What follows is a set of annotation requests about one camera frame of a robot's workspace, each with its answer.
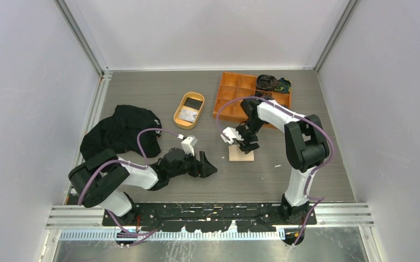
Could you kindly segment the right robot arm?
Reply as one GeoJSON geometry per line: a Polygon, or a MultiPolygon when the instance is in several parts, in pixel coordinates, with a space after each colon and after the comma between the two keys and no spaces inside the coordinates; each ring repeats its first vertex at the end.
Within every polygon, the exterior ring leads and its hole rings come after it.
{"type": "Polygon", "coordinates": [[[284,134],[286,157],[292,169],[281,198],[280,217],[295,224],[308,213],[310,184],[330,154],[321,121],[316,115],[298,115],[268,97],[243,99],[241,108],[247,120],[235,131],[239,148],[245,154],[259,148],[257,133],[264,125],[270,124],[284,134]]]}

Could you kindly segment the beige leather card holder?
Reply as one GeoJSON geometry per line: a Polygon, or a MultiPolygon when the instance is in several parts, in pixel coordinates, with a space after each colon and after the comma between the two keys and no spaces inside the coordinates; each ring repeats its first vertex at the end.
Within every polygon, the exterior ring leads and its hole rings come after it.
{"type": "Polygon", "coordinates": [[[230,162],[253,162],[255,160],[253,152],[245,153],[238,145],[228,146],[228,155],[230,162]]]}

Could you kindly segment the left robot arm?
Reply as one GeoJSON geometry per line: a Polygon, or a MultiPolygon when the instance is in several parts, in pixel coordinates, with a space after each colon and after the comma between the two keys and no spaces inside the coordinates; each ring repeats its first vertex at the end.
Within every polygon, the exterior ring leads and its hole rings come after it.
{"type": "Polygon", "coordinates": [[[217,173],[203,151],[196,157],[179,148],[172,148],[158,161],[139,165],[105,150],[76,166],[68,179],[78,194],[78,204],[85,208],[100,206],[110,212],[112,221],[131,225],[137,220],[137,206],[122,185],[157,191],[169,184],[172,178],[189,175],[207,178],[217,173]]]}

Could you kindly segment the yellow oval tray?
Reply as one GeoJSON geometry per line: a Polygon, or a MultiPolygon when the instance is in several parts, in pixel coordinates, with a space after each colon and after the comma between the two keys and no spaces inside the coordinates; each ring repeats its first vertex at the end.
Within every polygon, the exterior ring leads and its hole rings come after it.
{"type": "Polygon", "coordinates": [[[205,98],[202,94],[185,93],[173,116],[175,125],[185,130],[193,129],[203,112],[204,104],[205,98]]]}

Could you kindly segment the silver credit card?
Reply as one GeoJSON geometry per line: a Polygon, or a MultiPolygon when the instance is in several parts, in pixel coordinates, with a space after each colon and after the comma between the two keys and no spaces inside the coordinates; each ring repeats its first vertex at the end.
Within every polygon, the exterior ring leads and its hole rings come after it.
{"type": "Polygon", "coordinates": [[[180,110],[178,114],[178,119],[189,122],[189,123],[194,123],[197,119],[197,116],[198,116],[197,110],[183,108],[180,110]]]}

